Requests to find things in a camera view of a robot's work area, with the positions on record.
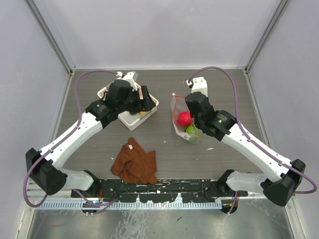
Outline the clear zip top bag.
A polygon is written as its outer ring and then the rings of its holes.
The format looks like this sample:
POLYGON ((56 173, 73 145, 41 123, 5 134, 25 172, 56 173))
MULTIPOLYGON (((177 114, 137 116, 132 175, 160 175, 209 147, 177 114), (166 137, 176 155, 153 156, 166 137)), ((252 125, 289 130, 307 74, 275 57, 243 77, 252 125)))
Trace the clear zip top bag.
POLYGON ((172 93, 172 99, 170 102, 171 111, 172 111, 172 124, 175 130, 175 133, 181 137, 182 139, 186 140, 187 142, 197 143, 200 141, 201 136, 203 134, 202 130, 198 129, 195 126, 194 120, 192 118, 192 125, 195 127, 194 134, 188 134, 185 132, 185 127, 180 126, 177 123, 177 117, 180 112, 189 112, 189 109, 185 102, 185 97, 178 96, 175 93, 172 93))

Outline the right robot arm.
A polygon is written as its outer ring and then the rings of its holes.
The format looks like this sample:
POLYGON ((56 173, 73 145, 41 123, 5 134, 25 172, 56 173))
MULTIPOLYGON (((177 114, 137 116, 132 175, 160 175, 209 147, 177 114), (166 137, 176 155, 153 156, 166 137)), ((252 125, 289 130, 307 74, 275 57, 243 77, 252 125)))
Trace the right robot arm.
POLYGON ((214 110, 207 96, 200 92, 185 98, 194 123, 206 135, 236 149, 253 162, 261 174, 226 170, 217 181, 217 190, 224 196, 235 191, 249 191, 265 195, 272 203, 285 206, 300 185, 306 165, 300 159, 289 160, 273 151, 240 126, 227 111, 214 110))

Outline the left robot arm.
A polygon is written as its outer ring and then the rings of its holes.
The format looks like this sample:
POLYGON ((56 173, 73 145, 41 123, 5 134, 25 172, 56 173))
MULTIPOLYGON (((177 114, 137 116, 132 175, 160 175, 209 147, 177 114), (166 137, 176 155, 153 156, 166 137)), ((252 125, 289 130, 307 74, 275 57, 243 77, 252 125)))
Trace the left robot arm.
POLYGON ((101 186, 95 175, 88 170, 66 170, 63 165, 84 142, 115 121, 121 113, 150 112, 158 104, 146 86, 134 88, 129 81, 115 80, 60 137, 39 151, 31 148, 26 153, 30 178, 47 195, 54 195, 62 189, 77 189, 88 197, 97 196, 101 186))

